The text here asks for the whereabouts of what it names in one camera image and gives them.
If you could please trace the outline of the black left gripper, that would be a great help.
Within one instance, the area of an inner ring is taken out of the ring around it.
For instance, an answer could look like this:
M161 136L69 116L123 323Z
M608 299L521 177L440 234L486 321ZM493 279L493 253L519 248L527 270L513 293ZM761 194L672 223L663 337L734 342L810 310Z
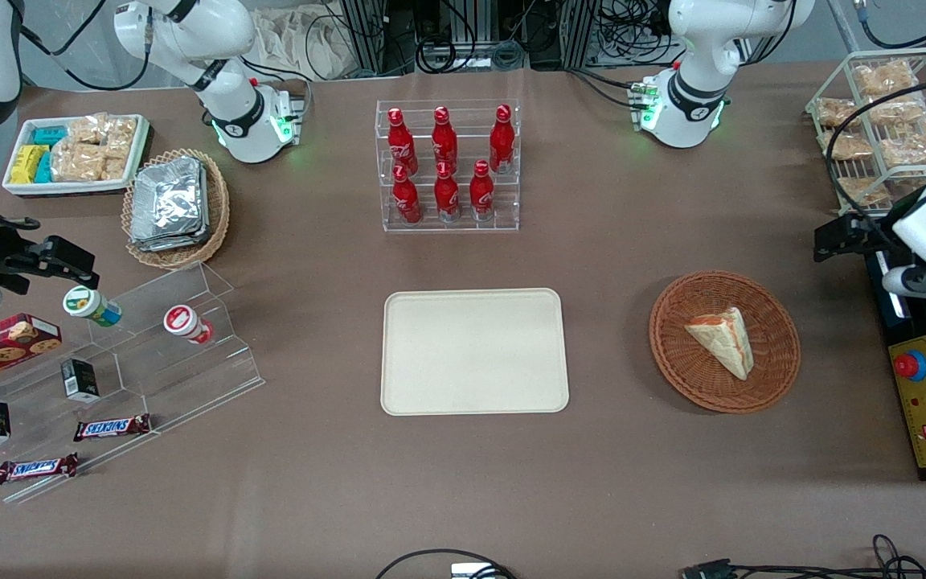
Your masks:
M922 190L896 201L885 216L861 216L857 212L835 216L827 230L813 231L813 263L821 263L842 254L870 256L889 253L893 263L914 263L914 250L892 230L893 224L904 219L921 198Z

